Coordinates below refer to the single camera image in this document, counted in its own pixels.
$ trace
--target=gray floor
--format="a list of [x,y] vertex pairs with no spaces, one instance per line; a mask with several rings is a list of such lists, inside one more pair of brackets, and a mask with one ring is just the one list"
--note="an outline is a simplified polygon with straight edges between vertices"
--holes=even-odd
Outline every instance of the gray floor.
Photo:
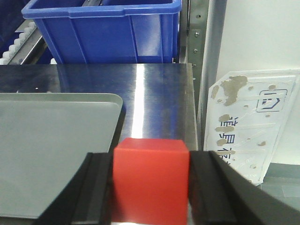
[[300,165],[271,163],[258,187],[300,211]]

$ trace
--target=red cube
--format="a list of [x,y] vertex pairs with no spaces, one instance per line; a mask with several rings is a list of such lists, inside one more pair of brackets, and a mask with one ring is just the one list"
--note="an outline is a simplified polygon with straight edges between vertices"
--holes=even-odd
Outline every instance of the red cube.
[[181,140],[125,139],[114,150],[112,220],[186,225],[188,169]]

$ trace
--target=blue plastic bin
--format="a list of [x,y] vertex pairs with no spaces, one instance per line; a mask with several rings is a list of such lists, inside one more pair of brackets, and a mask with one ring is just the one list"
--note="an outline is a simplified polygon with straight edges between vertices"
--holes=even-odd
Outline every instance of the blue plastic bin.
[[181,0],[31,0],[34,19],[58,63],[169,63],[177,55]]
[[21,10],[29,0],[0,0],[0,47],[24,21]]

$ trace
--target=plastic tray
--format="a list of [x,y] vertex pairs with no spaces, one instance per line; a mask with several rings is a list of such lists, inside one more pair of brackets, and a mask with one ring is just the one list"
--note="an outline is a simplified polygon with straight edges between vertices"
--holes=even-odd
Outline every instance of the plastic tray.
[[57,63],[171,63],[181,0],[31,0],[34,19]]
[[122,99],[114,94],[0,94],[0,216],[36,218],[87,152],[107,152]]

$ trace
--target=stainless steel table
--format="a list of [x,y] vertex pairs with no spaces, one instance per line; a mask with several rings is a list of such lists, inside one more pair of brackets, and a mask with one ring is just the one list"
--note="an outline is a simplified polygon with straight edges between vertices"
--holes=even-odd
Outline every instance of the stainless steel table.
[[[189,64],[0,66],[0,92],[118,94],[123,109],[114,141],[182,139],[190,150],[198,150]],[[0,222],[16,223],[5,218]]]

